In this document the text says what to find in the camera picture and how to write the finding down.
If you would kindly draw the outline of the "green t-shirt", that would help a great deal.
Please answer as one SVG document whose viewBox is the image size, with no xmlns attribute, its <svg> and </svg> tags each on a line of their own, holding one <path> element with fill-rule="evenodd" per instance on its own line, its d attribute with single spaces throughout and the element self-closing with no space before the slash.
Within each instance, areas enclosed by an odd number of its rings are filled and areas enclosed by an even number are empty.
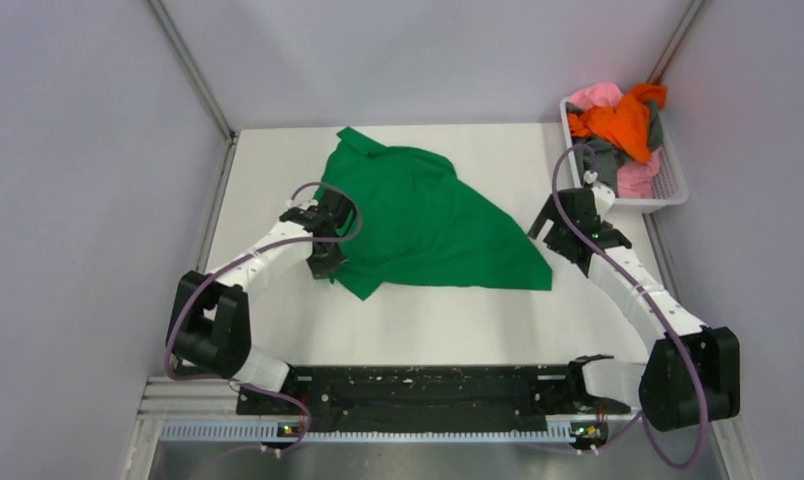
<svg viewBox="0 0 804 480">
<path fill-rule="evenodd" d="M 363 225 L 342 243 L 346 260 L 331 281 L 361 300 L 385 283 L 551 290 L 552 268 L 524 230 L 448 158 L 351 127 L 337 137 L 321 180 L 354 202 Z"/>
</svg>

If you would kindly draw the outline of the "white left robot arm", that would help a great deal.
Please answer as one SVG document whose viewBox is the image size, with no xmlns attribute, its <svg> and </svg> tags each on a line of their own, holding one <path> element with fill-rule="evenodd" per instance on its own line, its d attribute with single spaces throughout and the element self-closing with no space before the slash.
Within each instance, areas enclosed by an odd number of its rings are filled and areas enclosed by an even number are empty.
<svg viewBox="0 0 804 480">
<path fill-rule="evenodd" d="M 287 362 L 254 344 L 250 291 L 304 264 L 328 278 L 346 260 L 342 243 L 362 226 L 347 197 L 326 192 L 320 200 L 291 204 L 271 230 L 235 259 L 207 273 L 179 280 L 166 335 L 166 370 L 174 380 L 221 378 L 259 391 L 275 413 L 297 404 L 298 386 Z"/>
</svg>

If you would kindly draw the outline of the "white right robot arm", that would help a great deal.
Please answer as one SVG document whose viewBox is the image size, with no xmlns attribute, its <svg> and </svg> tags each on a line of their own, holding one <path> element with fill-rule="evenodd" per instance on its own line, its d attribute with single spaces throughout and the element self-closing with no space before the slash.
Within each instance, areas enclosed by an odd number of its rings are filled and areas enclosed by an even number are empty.
<svg viewBox="0 0 804 480">
<path fill-rule="evenodd" d="M 590 412 L 604 399 L 644 413 L 655 429 L 694 426 L 740 413 L 740 342 L 727 327 L 712 328 L 687 311 L 649 272 L 631 241 L 604 216 L 613 202 L 604 186 L 549 196 L 528 235 L 576 265 L 617 306 L 648 356 L 641 362 L 610 355 L 571 362 L 567 404 Z"/>
</svg>

